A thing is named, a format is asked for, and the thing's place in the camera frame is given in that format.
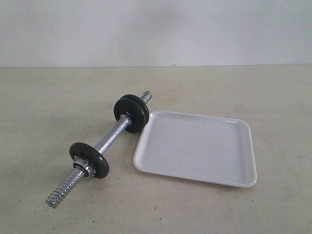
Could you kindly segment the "silver metal hex nut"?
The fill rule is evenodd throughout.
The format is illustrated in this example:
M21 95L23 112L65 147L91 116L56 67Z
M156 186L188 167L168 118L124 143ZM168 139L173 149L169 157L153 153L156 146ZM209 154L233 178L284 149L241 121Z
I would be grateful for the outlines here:
M73 161L74 168L82 169L85 177L94 176L96 170L92 167L87 159L76 157Z

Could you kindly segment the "chrome threaded dumbbell bar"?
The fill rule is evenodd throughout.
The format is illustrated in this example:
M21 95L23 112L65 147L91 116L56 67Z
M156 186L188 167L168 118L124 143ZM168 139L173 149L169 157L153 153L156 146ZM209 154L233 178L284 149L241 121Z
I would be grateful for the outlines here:
M113 142L124 131L139 133L147 125L150 117L147 103L152 99L152 92L145 91L141 96L123 95L114 105L115 125L94 146L104 156ZM82 169L76 167L47 197L46 203L55 209L84 176Z

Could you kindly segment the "white rectangular tray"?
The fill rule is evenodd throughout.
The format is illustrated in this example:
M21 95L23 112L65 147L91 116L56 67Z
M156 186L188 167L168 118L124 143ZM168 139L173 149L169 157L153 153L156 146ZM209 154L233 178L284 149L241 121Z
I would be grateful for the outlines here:
M257 182L251 129L235 118L153 111L133 164L145 173L232 187Z

